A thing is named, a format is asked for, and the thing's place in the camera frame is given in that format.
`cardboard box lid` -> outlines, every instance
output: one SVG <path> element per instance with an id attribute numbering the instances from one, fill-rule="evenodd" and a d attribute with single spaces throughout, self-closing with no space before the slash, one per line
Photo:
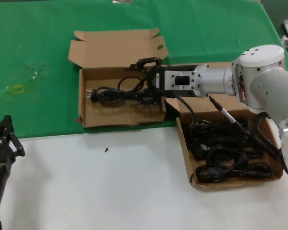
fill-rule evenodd
<path id="1" fill-rule="evenodd" d="M 168 50 L 159 29 L 75 31 L 68 59 L 82 68 L 129 67 L 142 58 L 166 58 Z"/>

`power cord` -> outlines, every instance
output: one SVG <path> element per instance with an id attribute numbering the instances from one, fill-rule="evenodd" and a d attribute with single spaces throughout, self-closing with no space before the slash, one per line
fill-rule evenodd
<path id="1" fill-rule="evenodd" d="M 197 120 L 194 111 L 187 106 L 192 114 L 192 123 L 184 130 L 187 147 L 198 161 L 206 160 L 206 165 L 197 167 L 195 171 L 199 182 L 271 177 L 272 169 L 268 164 L 251 161 L 260 159 L 267 152 L 281 162 L 276 146 L 259 130 L 259 122 L 267 114 L 257 115 L 248 128 L 245 118 L 232 117 L 213 97 L 209 96 L 209 99 L 228 120 L 221 123 Z"/>
<path id="2" fill-rule="evenodd" d="M 128 79 L 138 79 L 139 82 L 130 91 L 124 91 L 120 87 L 122 83 Z M 140 104 L 160 104 L 161 97 L 155 96 L 144 89 L 144 84 L 147 81 L 147 77 L 140 78 L 136 76 L 129 76 L 123 78 L 119 81 L 117 88 L 112 87 L 99 87 L 93 89 L 92 91 L 86 91 L 90 100 L 95 102 L 100 102 L 104 106 L 120 106 L 124 103 L 124 100 L 134 100 L 138 101 Z"/>

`silver metal cylinder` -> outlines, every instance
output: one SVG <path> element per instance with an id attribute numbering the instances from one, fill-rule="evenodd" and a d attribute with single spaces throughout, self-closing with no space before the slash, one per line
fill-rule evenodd
<path id="1" fill-rule="evenodd" d="M 288 118 L 288 72 L 281 67 L 267 69 L 251 83 L 251 92 L 272 120 Z"/>
<path id="2" fill-rule="evenodd" d="M 231 67 L 215 69 L 199 66 L 195 71 L 200 76 L 197 84 L 200 86 L 198 91 L 201 96 L 206 96 L 207 93 L 234 95 Z"/>

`white robotic arm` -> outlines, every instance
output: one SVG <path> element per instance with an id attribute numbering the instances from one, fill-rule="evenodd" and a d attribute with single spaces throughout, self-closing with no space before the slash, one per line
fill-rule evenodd
<path id="1" fill-rule="evenodd" d="M 164 71 L 162 90 L 193 91 L 198 97 L 211 93 L 236 96 L 253 113 L 267 112 L 278 125 L 282 152 L 288 168 L 288 72 L 284 49 L 258 46 L 243 52 L 231 67 L 214 69 L 208 64 L 193 71 Z"/>

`cable connector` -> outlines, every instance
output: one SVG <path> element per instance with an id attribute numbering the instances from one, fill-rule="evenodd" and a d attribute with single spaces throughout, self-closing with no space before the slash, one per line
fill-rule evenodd
<path id="1" fill-rule="evenodd" d="M 96 89 L 92 89 L 92 91 L 86 90 L 87 93 L 87 98 L 91 99 L 91 101 L 94 102 L 98 102 L 98 97 L 97 97 L 97 90 Z"/>
<path id="2" fill-rule="evenodd" d="M 249 135 L 249 133 L 242 127 L 242 125 L 232 116 L 227 112 L 226 109 L 223 108 L 212 96 L 209 95 L 209 99 L 211 103 L 216 107 L 218 111 L 220 111 L 222 114 L 224 114 L 227 119 L 235 126 L 237 129 L 239 129 L 242 133 L 245 135 Z"/>

